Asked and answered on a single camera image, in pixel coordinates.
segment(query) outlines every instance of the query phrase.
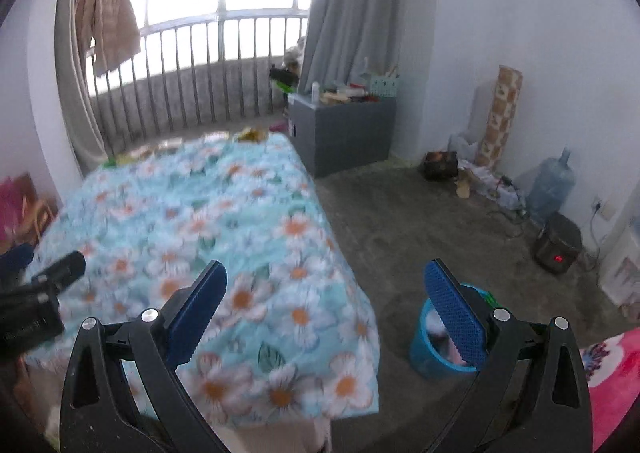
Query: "blue gripper pad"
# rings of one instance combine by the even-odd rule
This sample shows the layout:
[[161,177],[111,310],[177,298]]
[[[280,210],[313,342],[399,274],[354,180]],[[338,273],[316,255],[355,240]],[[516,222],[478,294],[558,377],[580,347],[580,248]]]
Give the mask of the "blue gripper pad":
[[226,270],[212,261],[191,287],[180,289],[160,310],[164,316],[166,353],[170,370],[188,363],[226,292]]
[[424,286],[460,357],[481,369],[487,356],[484,327],[436,260],[424,269]]

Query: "white wall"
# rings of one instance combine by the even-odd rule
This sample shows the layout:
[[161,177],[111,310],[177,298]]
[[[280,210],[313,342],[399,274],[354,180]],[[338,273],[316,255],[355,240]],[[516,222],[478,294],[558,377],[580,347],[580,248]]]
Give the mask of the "white wall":
[[0,178],[31,174],[36,190],[56,195],[31,112],[24,40],[31,0],[16,0],[0,26]]
[[398,111],[391,152],[402,159],[417,159],[420,125],[433,50],[436,0],[400,0]]
[[55,14],[56,0],[16,0],[0,27],[0,176],[29,172],[60,200],[82,178],[58,96]]
[[474,105],[472,124],[483,125],[500,64],[524,73],[501,171],[527,186],[545,157],[569,146],[578,182],[563,211],[593,246],[586,229],[594,195],[618,208],[610,223],[596,217],[602,236],[640,179],[638,4],[437,0],[418,154],[444,148],[451,133],[465,130]]

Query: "plastic bag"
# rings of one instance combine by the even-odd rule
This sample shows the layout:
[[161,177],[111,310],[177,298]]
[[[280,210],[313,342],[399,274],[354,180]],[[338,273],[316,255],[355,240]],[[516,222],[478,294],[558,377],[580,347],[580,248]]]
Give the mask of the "plastic bag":
[[458,159],[459,170],[469,170],[474,177],[472,188],[484,197],[497,202],[500,207],[515,211],[520,209],[522,202],[518,191],[513,186],[500,182],[487,166],[476,166],[467,160]]
[[449,147],[447,149],[450,152],[457,152],[459,159],[473,162],[478,152],[478,141],[470,143],[467,134],[454,134],[449,137]]

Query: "beige jacket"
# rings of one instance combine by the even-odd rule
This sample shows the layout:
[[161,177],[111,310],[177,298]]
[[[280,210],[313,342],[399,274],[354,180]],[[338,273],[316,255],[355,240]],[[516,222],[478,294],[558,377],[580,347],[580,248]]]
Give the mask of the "beige jacket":
[[130,0],[85,0],[80,25],[80,53],[95,39],[95,73],[99,76],[140,52],[140,30]]

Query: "small box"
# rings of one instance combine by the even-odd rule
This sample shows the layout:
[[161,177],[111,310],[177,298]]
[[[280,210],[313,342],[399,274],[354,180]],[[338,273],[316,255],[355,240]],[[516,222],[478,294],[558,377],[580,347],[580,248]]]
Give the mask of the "small box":
[[388,159],[396,100],[314,104],[310,96],[289,96],[289,135],[314,177]]
[[458,176],[456,152],[428,152],[422,159],[420,171],[427,180],[440,180]]

